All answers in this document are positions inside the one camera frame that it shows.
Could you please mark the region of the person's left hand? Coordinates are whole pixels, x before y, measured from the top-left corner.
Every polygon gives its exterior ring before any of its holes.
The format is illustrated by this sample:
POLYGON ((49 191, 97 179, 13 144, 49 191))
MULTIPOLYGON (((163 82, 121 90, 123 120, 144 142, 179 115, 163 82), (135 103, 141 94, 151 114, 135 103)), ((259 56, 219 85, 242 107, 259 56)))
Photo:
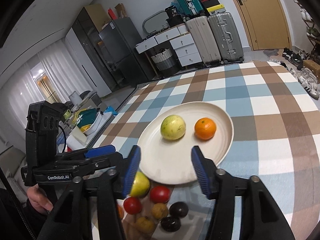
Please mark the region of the person's left hand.
POLYGON ((36 184, 27 189, 27 196, 32 207, 39 213, 47 214, 53 209, 52 202, 44 191, 36 184))

